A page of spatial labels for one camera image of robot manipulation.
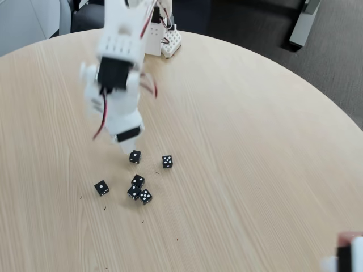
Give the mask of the person's hand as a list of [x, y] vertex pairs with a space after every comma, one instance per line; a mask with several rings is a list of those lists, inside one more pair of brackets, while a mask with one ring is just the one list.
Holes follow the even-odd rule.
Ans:
[[349, 246], [356, 237], [360, 237], [363, 235], [363, 232], [341, 232], [337, 237], [337, 246], [338, 247], [346, 247]]

